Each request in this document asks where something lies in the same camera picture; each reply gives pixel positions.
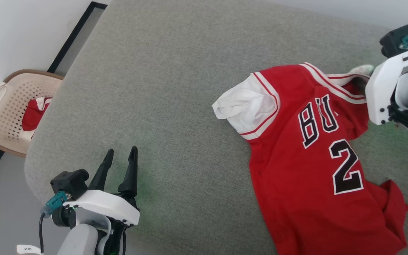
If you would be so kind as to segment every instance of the perforated basket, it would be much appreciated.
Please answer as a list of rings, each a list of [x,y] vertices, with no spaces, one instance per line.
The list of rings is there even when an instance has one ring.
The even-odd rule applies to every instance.
[[[63,77],[37,70],[10,74],[0,87],[0,150],[25,157],[31,136],[23,135],[21,120],[30,100],[53,97]]]

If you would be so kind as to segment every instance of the red cloth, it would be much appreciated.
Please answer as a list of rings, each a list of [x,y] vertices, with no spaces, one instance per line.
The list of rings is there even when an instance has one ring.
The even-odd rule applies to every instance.
[[[37,128],[45,110],[48,108],[51,97],[39,97],[28,103],[28,108],[24,112],[21,127],[24,131],[32,131]]]
[[[280,98],[273,122],[248,140],[256,198],[278,253],[394,255],[405,248],[401,191],[393,181],[366,181],[348,143],[369,121],[352,82],[341,88],[337,80],[346,78],[323,77],[307,64],[255,75]]]

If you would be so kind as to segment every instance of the jersey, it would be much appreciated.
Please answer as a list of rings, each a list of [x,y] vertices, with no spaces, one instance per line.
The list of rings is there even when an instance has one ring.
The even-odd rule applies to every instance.
[[[251,146],[254,191],[280,255],[393,255],[407,246],[400,189],[366,181],[349,143],[369,121],[355,77],[369,79],[277,66],[213,105]]]

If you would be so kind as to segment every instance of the gray fabric surface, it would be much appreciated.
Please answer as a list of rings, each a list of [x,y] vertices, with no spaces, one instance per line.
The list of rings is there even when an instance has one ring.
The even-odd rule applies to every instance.
[[[80,168],[92,175],[113,148],[106,189],[115,192],[136,145],[141,219],[127,231],[131,249],[275,254],[248,144],[211,104],[275,65],[310,62],[343,73],[379,64],[387,32],[263,1],[113,0],[36,131],[26,180],[46,202],[53,177]],[[394,179],[408,202],[408,134],[371,126],[354,147],[367,178]]]

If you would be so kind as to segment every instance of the gray floor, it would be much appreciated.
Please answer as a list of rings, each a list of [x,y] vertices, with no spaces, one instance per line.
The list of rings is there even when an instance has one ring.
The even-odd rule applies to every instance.
[[[103,10],[94,9],[58,66],[57,74],[67,73],[102,13]],[[0,255],[17,254],[18,244],[39,247],[42,207],[24,179],[24,158],[5,153],[0,161]],[[55,226],[51,218],[45,219],[43,229],[45,253],[56,254],[69,229]]]

